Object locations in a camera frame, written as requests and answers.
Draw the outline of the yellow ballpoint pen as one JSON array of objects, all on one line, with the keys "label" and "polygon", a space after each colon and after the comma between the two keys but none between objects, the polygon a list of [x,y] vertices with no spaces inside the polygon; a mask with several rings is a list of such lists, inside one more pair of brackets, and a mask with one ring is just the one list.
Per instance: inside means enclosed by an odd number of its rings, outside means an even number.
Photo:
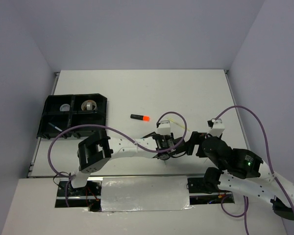
[{"label": "yellow ballpoint pen", "polygon": [[168,121],[174,123],[175,125],[179,126],[180,128],[187,130],[188,132],[190,132],[190,129],[186,128],[185,125],[178,123],[177,121],[173,120],[172,118],[167,117],[166,118]]}]

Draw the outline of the orange highlighter marker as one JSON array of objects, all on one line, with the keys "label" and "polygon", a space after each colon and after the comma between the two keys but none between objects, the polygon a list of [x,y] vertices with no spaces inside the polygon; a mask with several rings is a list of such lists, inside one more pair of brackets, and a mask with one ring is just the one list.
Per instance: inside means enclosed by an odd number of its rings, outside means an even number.
[{"label": "orange highlighter marker", "polygon": [[150,117],[149,116],[144,116],[144,115],[131,114],[130,118],[131,119],[136,119],[136,120],[142,120],[142,121],[150,121]]}]

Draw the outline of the large brown tape roll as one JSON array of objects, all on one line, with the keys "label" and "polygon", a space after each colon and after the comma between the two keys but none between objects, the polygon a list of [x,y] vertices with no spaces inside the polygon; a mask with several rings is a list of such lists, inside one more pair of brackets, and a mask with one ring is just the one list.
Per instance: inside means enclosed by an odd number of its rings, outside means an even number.
[{"label": "large brown tape roll", "polygon": [[81,110],[82,111],[94,111],[97,110],[98,106],[97,103],[94,100],[85,100],[81,104]]}]

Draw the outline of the clear paper clip jar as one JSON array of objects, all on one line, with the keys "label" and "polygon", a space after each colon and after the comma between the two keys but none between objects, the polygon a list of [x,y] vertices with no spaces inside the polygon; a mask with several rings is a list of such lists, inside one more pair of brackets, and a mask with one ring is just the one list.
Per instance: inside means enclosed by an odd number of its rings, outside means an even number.
[{"label": "clear paper clip jar", "polygon": [[70,110],[70,108],[71,108],[70,104],[62,104],[59,108],[59,111],[68,112]]}]

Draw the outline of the blue ballpoint pen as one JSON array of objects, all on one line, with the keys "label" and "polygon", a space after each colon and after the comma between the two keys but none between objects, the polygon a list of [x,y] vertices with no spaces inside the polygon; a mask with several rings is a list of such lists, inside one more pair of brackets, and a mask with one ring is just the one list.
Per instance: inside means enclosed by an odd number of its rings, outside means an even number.
[{"label": "blue ballpoint pen", "polygon": [[59,127],[57,127],[56,125],[52,124],[52,123],[48,123],[52,128],[54,128],[55,130],[59,131],[59,132],[62,132],[63,130],[60,129]]}]

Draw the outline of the small clear tape roll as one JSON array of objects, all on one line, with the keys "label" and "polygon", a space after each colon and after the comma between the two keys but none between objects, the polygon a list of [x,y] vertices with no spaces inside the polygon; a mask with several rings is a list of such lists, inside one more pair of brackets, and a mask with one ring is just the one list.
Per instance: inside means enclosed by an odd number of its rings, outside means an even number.
[{"label": "small clear tape roll", "polygon": [[92,104],[91,102],[87,102],[87,103],[86,103],[86,110],[87,110],[87,111],[91,111],[91,110],[93,110],[93,104]]}]

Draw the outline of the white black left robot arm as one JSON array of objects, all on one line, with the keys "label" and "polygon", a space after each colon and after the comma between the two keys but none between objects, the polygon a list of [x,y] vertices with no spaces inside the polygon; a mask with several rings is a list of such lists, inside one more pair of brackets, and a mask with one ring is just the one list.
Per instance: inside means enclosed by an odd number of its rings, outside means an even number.
[{"label": "white black left robot arm", "polygon": [[174,139],[173,134],[163,136],[152,132],[132,143],[126,138],[111,138],[105,130],[97,131],[78,144],[79,168],[68,188],[75,195],[83,194],[90,175],[101,170],[109,160],[144,157],[164,161],[184,154],[187,147],[185,141],[180,140]]}]

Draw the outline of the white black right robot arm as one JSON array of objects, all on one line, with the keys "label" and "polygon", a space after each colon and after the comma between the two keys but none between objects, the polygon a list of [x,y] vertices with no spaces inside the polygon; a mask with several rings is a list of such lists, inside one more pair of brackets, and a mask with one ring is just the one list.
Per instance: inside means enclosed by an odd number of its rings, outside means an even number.
[{"label": "white black right robot arm", "polygon": [[193,132],[186,142],[186,153],[207,157],[213,167],[203,178],[189,178],[190,193],[213,193],[222,190],[253,197],[272,205],[273,212],[294,220],[294,183],[278,173],[272,173],[261,157],[247,149],[231,148],[219,137]]}]

